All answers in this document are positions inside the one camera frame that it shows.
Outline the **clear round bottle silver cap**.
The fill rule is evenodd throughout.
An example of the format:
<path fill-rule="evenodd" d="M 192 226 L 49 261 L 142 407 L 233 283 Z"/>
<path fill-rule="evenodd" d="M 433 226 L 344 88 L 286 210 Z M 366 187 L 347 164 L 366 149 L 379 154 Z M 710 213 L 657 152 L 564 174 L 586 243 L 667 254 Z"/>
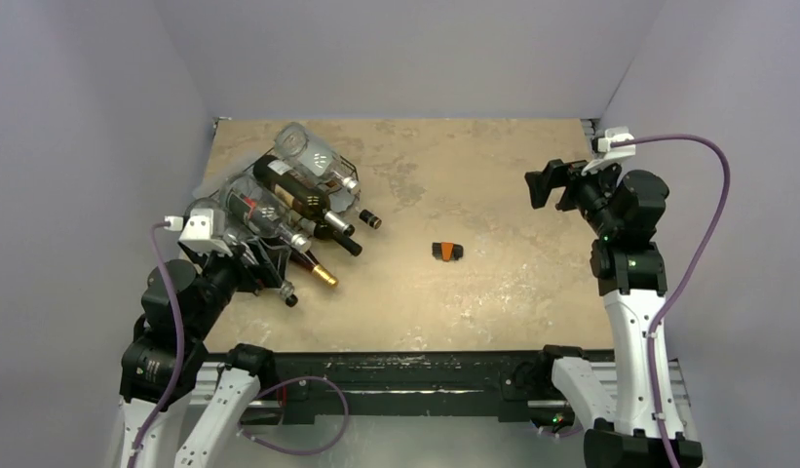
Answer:
<path fill-rule="evenodd" d="M 301 254 L 312 246 L 309 238 L 293 228 L 279 199 L 245 173 L 233 175 L 220 187 L 219 202 L 263 239 L 280 238 Z"/>

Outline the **dark green bottle silver foil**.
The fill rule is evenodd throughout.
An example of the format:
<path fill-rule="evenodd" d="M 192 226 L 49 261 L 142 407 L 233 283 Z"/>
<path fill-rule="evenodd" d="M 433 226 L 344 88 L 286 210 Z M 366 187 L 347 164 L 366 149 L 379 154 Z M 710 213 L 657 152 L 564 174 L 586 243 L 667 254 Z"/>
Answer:
<path fill-rule="evenodd" d="M 348 236 L 354 234 L 354 226 L 331 208 L 327 194 L 319 187 L 309 185 L 300 177 L 300 173 L 284 160 L 266 154 L 252 165 L 251 171 L 261 185 L 303 217 L 315 223 L 325 222 Z"/>

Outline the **tall clear bottle no cap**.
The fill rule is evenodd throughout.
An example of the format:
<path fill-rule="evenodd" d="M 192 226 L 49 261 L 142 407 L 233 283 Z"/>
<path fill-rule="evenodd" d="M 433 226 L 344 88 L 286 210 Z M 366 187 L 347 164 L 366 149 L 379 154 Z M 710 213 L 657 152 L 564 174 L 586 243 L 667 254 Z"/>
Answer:
<path fill-rule="evenodd" d="M 227 269 L 238 276 L 239 293 L 272 290 L 286 306 L 298 303 L 286 278 L 290 248 L 252 233 L 212 198 L 197 199 L 187 208 L 179 245 L 208 278 Z"/>

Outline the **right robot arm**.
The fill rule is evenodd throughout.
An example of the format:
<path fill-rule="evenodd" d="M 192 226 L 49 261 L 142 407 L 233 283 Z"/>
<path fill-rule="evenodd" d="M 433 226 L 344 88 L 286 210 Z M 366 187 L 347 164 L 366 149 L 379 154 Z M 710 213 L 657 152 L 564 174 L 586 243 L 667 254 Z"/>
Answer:
<path fill-rule="evenodd" d="M 592 229 L 590 269 L 613 337 L 617 389 L 610 394 L 582 357 L 562 356 L 533 371 L 543 395 L 567 399 L 584 431 L 589 467 L 700 467 L 704 451 L 688 438 L 670 382 L 664 323 L 665 262 L 653 237 L 669 188 L 657 175 L 618 165 L 589 173 L 586 162 L 551 160 L 525 174 L 533 209 L 551 192 L 555 207 L 577 211 Z"/>

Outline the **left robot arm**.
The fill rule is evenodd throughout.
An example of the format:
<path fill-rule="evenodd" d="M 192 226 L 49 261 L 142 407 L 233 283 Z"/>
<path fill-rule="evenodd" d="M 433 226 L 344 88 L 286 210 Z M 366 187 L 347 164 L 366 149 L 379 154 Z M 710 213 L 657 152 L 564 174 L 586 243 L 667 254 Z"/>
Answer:
<path fill-rule="evenodd" d="M 124 467 L 208 467 L 248 403 L 281 380 L 272 351 L 240 343 L 223 362 L 209 403 L 185 441 L 181 422 L 209 351 L 205 339 L 235 293 L 280 284 L 265 251 L 240 244 L 227 253 L 159 260 L 141 296 L 142 315 L 122 359 Z"/>

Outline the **red wine bottle gold foil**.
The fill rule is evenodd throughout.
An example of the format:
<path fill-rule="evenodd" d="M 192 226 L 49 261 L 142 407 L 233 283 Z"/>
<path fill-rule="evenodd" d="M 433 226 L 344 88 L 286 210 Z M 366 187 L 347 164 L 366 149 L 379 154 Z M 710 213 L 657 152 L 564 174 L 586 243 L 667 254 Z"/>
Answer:
<path fill-rule="evenodd" d="M 336 288 L 338 286 L 338 279 L 323 266 L 310 250 L 303 253 L 292 249 L 289 259 L 328 287 Z"/>

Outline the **dark bottle black cap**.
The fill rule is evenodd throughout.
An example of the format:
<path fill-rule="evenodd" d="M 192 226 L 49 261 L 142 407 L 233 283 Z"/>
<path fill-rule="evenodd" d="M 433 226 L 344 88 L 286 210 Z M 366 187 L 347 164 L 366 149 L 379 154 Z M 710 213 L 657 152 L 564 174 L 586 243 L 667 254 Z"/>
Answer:
<path fill-rule="evenodd" d="M 359 243 L 325 222 L 315 224 L 313 236 L 320 240 L 335 242 L 352 256 L 359 256 L 362 253 L 362 246 Z"/>

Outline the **clear flat bottle black cap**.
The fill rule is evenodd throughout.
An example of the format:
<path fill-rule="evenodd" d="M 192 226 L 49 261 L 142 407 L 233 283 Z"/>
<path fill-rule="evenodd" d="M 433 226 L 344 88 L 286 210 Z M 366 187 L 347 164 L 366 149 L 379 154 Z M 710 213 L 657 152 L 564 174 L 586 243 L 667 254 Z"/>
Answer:
<path fill-rule="evenodd" d="M 352 195 L 346 191 L 338 191 L 329 195 L 331 207 L 342 215 L 355 215 L 360 221 L 371 229 L 379 229 L 382 219 L 374 212 L 361 205 L 361 196 Z"/>

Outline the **top clear bottle silver cap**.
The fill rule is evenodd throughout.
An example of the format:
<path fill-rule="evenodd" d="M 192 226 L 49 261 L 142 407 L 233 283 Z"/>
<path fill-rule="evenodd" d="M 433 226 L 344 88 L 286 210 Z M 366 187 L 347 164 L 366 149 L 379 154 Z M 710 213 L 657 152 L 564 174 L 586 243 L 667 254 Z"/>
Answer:
<path fill-rule="evenodd" d="M 318 182 L 332 180 L 352 195 L 360 192 L 355 170 L 326 141 L 303 125 L 290 122 L 275 137 L 275 150 L 280 157 L 295 166 L 301 165 Z"/>

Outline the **orange hex key set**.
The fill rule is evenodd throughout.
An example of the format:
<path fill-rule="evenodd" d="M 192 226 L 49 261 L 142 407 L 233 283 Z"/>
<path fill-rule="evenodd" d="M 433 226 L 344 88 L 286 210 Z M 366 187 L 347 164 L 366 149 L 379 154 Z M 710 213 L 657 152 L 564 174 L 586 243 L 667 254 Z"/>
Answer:
<path fill-rule="evenodd" d="M 451 242 L 434 242 L 432 256 L 443 262 L 456 261 L 464 256 L 464 247 Z"/>

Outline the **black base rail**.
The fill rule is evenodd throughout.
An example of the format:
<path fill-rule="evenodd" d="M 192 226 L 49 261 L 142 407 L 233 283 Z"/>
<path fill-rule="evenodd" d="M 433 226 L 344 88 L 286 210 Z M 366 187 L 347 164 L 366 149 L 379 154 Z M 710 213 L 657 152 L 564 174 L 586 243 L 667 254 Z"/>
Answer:
<path fill-rule="evenodd" d="M 531 351 L 279 352 L 268 388 L 252 401 L 251 425 L 312 424 L 320 415 L 493 417 L 500 422 L 568 426 L 573 412 L 551 383 L 560 357 L 614 368 L 610 350 L 547 345 Z"/>

